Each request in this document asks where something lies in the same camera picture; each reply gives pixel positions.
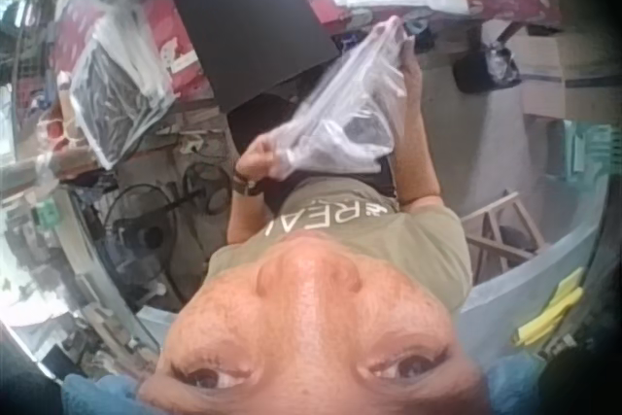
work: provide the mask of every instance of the wooden stand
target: wooden stand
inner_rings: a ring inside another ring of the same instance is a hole
[[[503,274],[510,269],[511,264],[517,265],[523,263],[533,258],[544,248],[546,248],[546,242],[544,242],[544,238],[537,228],[534,219],[527,212],[525,205],[519,197],[519,193],[517,191],[512,193],[506,191],[505,193],[506,195],[503,198],[484,206],[483,208],[461,219],[463,224],[474,220],[482,220],[481,235],[468,234],[466,236],[466,242],[469,245],[479,249],[475,272],[473,273],[474,284],[478,284],[480,282],[483,266],[489,258],[498,259],[501,263],[501,274]],[[521,224],[536,245],[535,252],[530,252],[503,243],[498,216],[503,209],[509,206],[516,210],[516,214],[518,215]]]

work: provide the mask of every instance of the olive green t-shirt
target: olive green t-shirt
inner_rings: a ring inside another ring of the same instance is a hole
[[[262,231],[212,256],[207,280],[256,260],[280,237],[301,228],[320,229],[357,253],[389,262],[450,312],[462,306],[470,291],[465,233],[451,210],[427,206],[401,213],[395,200],[346,178],[318,177],[300,184]]]

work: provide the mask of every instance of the red tablecloth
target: red tablecloth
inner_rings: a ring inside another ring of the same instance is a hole
[[[361,28],[391,15],[420,17],[422,14],[421,8],[395,6],[351,10],[338,7],[333,0],[308,1],[331,34]],[[556,24],[560,20],[557,0],[468,0],[468,3],[473,17],[542,24]],[[169,65],[176,63],[171,70],[171,78],[180,100],[209,95],[209,83],[198,61],[192,59],[192,44],[173,0],[146,0],[143,8],[160,56]],[[100,12],[80,0],[73,0],[67,6],[57,28],[54,55],[57,72],[73,70],[85,47],[89,27],[99,15]]]

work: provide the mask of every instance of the green object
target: green object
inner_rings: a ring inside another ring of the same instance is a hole
[[[603,175],[622,175],[622,129],[564,121],[564,130],[564,180],[589,190]],[[595,164],[599,170],[593,180],[587,180],[587,168]]]
[[[37,203],[34,214],[36,224],[42,230],[50,230],[60,223],[60,213],[52,198]]]

